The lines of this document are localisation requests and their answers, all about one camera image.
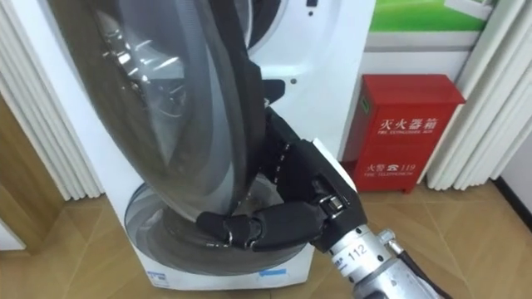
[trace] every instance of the white washing machine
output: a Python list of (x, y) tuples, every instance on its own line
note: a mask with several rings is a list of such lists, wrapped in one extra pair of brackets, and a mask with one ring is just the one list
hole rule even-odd
[[(201, 211), (249, 213), (281, 200), (267, 180), (246, 175), (258, 159), (248, 98), (264, 94), (298, 134), (339, 154), (374, 7), (240, 1), (236, 17), (224, 3), (51, 1), (90, 99), (61, 99), (63, 108), (156, 287), (307, 280), (310, 245), (240, 251), (194, 221)], [(231, 42), (242, 36), (245, 45)]]

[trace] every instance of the green sign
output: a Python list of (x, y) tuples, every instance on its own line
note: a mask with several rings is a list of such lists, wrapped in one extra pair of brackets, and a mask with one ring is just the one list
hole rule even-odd
[(478, 32), (495, 1), (377, 0), (371, 32)]
[(367, 102), (367, 98), (365, 96), (362, 96), (362, 100), (360, 101), (360, 105), (364, 109), (364, 113), (369, 113), (369, 103)]

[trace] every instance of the washing machine door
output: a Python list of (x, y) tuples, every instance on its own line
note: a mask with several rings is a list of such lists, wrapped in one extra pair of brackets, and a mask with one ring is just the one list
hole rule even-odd
[(182, 217), (231, 214), (258, 172), (249, 0), (87, 0), (131, 98), (92, 98), (126, 158)]

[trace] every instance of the fire extinguisher box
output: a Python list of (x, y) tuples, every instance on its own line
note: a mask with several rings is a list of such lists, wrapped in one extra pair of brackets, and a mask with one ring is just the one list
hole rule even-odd
[(464, 102), (445, 75), (363, 75), (346, 146), (357, 189), (410, 193)]

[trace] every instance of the sticker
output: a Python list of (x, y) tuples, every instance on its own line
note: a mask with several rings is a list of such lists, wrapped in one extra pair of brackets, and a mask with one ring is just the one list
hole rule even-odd
[(164, 273), (158, 273), (158, 272), (152, 272), (152, 271), (146, 271), (146, 275), (148, 275), (148, 278), (151, 281), (151, 284), (155, 287), (169, 287), (170, 284), (168, 283), (168, 280), (166, 280), (166, 274)]
[(355, 240), (341, 252), (332, 257), (332, 263), (338, 268), (342, 276), (349, 274), (362, 265), (363, 256), (366, 255), (366, 243), (362, 240)]
[(259, 275), (261, 277), (265, 277), (265, 276), (276, 276), (276, 275), (284, 275), (286, 274), (286, 268), (284, 269), (277, 269), (277, 270), (264, 270), (264, 271), (260, 271), (259, 272)]
[(409, 176), (414, 175), (415, 164), (369, 164), (365, 177)]
[(360, 101), (360, 105), (362, 105), (362, 108), (364, 109), (364, 113), (369, 113), (369, 103), (367, 102), (367, 98), (365, 96), (362, 97), (362, 100)]

